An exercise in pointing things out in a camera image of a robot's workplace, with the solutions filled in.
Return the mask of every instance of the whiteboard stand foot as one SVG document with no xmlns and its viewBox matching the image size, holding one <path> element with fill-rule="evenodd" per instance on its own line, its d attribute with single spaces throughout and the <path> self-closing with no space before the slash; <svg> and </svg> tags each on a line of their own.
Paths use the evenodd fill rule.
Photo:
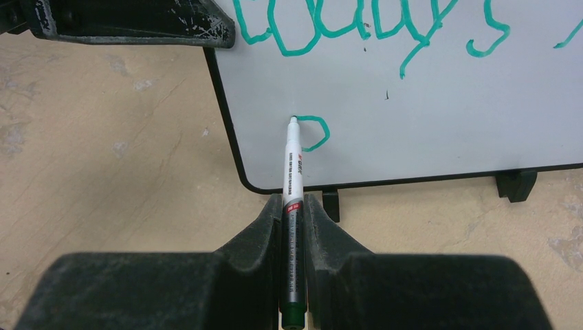
<svg viewBox="0 0 583 330">
<path fill-rule="evenodd" d="M 324 189 L 322 190 L 322 204 L 328 217 L 332 221 L 340 222 L 340 198 L 338 197 L 338 189 Z"/>
<path fill-rule="evenodd" d="M 535 170 L 512 170 L 496 174 L 498 196 L 508 197 L 510 203 L 526 201 L 535 182 Z"/>
</svg>

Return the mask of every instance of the worn black plastic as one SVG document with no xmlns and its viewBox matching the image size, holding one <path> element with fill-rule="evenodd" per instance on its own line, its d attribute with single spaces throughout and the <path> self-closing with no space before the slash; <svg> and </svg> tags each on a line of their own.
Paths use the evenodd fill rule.
<svg viewBox="0 0 583 330">
<path fill-rule="evenodd" d="M 231 48 L 234 21 L 213 0 L 21 0 L 40 39 Z"/>
<path fill-rule="evenodd" d="M 551 329 L 502 256 L 373 254 L 305 197 L 311 329 Z"/>
<path fill-rule="evenodd" d="M 0 34 L 19 34 L 27 29 L 19 0 L 0 0 Z"/>
<path fill-rule="evenodd" d="M 328 214 L 328 217 L 332 221 L 340 222 L 340 198 L 338 196 L 338 189 L 328 188 L 322 190 L 322 204 L 324 204 L 324 210 Z"/>
<path fill-rule="evenodd" d="M 281 198 L 212 253 L 79 253 L 44 274 L 16 329 L 277 329 Z"/>
<path fill-rule="evenodd" d="M 526 201 L 534 184 L 535 170 L 513 170 L 496 174 L 496 186 L 500 198 L 508 197 L 510 203 Z"/>
<path fill-rule="evenodd" d="M 305 196 L 310 329 L 550 329 L 501 256 L 374 254 Z M 278 329 L 281 198 L 212 253 L 81 253 L 44 274 L 16 329 Z"/>
</svg>

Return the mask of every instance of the concrete floor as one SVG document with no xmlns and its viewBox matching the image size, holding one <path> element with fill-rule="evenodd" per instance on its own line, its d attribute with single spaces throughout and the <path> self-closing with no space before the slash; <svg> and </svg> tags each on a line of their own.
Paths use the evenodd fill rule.
<svg viewBox="0 0 583 330">
<path fill-rule="evenodd" d="M 199 48 L 4 34 L 0 79 L 0 327 L 62 254 L 214 250 L 267 201 L 239 182 Z M 539 174 L 517 204 L 492 178 L 340 198 L 372 251 L 512 257 L 557 329 L 583 327 L 583 170 Z"/>
</svg>

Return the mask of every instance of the whiteboard frame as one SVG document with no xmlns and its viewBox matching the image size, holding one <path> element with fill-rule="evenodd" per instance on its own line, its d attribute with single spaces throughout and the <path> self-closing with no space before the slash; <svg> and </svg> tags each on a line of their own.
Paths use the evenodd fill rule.
<svg viewBox="0 0 583 330">
<path fill-rule="evenodd" d="M 208 66 L 208 71 L 210 73 L 210 79 L 212 81 L 212 86 L 214 87 L 214 94 L 217 97 L 217 102 L 219 103 L 219 110 L 221 111 L 221 116 L 223 118 L 223 123 L 225 124 L 225 130 L 227 131 L 227 138 L 229 139 L 229 145 L 233 154 L 233 159 L 235 161 L 235 167 L 237 174 L 239 175 L 239 180 L 245 188 L 251 190 L 253 193 L 261 195 L 270 195 L 281 193 L 281 189 L 262 189 L 253 186 L 247 179 L 245 174 L 245 167 L 243 166 L 243 158 L 241 157 L 241 152 L 239 150 L 239 143 L 237 142 L 237 136 L 235 134 L 233 121 L 231 119 L 231 114 L 229 112 L 229 104 L 225 95 L 225 90 L 223 89 L 223 81 L 221 79 L 221 74 L 219 71 L 219 65 L 217 63 L 217 57 L 215 55 L 215 49 L 204 47 L 204 56 L 206 59 L 206 64 Z M 337 190 L 337 189 L 348 189 L 348 188 L 362 188 L 362 187 L 374 187 L 374 186 L 388 186 L 393 184 L 413 184 L 418 182 L 433 182 L 433 181 L 443 181 L 443 180 L 454 180 L 454 179 L 469 179 L 473 177 L 494 177 L 496 174 L 515 172 L 515 171 L 536 171 L 536 172 L 547 172 L 547 171 L 561 171 L 561 170 L 572 170 L 576 168 L 583 168 L 583 163 L 577 164 L 565 164 L 565 165 L 553 165 L 553 166 L 541 166 L 541 167 L 530 167 L 530 168 L 515 168 L 510 170 L 493 170 L 487 172 L 474 172 L 474 173 L 460 173 L 451 175 L 436 175 L 429 177 L 412 177 L 407 179 L 389 179 L 389 180 L 379 180 L 379 181 L 365 181 L 365 182 L 352 182 L 348 184 L 331 184 L 325 186 L 305 186 L 304 191 L 319 191 L 319 190 Z"/>
</svg>

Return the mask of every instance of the whiteboard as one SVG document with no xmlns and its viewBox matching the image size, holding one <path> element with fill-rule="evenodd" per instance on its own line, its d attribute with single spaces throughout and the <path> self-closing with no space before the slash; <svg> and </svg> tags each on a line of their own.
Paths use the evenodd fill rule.
<svg viewBox="0 0 583 330">
<path fill-rule="evenodd" d="M 238 29 L 214 74 L 252 190 L 282 188 L 292 115 L 329 127 L 304 153 L 312 187 L 583 163 L 583 1 L 217 4 Z M 324 135 L 300 125 L 303 146 Z"/>
</svg>

